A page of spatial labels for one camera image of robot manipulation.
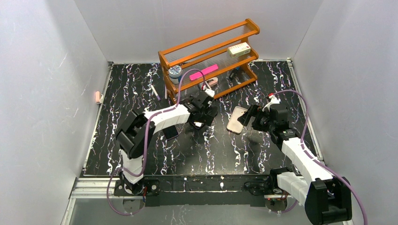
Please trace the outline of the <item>phone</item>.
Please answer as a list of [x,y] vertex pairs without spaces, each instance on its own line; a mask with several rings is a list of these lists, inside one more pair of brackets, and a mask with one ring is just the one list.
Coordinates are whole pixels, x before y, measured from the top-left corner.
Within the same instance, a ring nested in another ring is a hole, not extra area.
[[229,132],[235,133],[237,135],[241,134],[243,130],[243,125],[238,121],[238,118],[244,115],[247,111],[246,108],[236,106],[231,114],[230,120],[226,126]]

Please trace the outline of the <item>purple smartphone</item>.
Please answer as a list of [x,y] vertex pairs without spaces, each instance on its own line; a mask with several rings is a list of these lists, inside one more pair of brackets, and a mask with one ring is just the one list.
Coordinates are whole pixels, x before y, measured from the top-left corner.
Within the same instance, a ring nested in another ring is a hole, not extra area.
[[178,137],[178,135],[179,135],[179,132],[175,125],[164,128],[162,131],[163,131],[163,134],[164,134],[166,140],[174,139],[174,138]]

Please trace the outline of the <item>black smartphone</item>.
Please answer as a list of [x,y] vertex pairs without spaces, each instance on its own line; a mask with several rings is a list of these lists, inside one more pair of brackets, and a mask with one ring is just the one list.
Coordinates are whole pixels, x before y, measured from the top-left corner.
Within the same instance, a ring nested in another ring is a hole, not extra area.
[[191,123],[191,125],[195,128],[195,129],[202,129],[205,125],[201,122],[193,122]]

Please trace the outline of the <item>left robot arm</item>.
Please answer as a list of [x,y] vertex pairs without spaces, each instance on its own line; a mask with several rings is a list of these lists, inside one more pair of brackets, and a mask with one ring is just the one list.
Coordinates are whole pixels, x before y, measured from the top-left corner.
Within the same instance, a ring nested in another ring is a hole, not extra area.
[[143,178],[146,156],[154,134],[161,131],[167,139],[172,139],[178,136],[176,125],[189,123],[197,128],[210,126],[217,115],[213,100],[214,91],[206,89],[182,103],[141,114],[133,112],[128,116],[116,133],[116,141],[122,152],[120,179],[126,184],[135,185]]

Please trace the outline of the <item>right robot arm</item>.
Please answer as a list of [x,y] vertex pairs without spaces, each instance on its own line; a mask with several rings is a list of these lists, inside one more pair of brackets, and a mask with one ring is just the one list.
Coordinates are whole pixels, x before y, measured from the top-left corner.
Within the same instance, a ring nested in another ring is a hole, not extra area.
[[323,168],[323,164],[301,142],[298,132],[288,120],[287,107],[270,104],[262,109],[251,105],[237,121],[247,126],[251,118],[254,118],[252,128],[268,132],[271,141],[300,173],[297,176],[287,168],[272,169],[271,184],[304,205],[306,216],[313,225],[351,220],[352,199],[348,181],[339,180]]

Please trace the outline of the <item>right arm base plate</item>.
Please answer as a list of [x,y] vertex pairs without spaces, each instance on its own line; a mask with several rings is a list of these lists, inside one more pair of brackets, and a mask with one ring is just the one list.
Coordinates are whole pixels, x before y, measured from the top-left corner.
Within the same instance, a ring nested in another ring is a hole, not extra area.
[[280,198],[285,198],[288,195],[288,192],[278,187],[276,177],[271,175],[246,181],[243,188],[254,196],[280,194]]

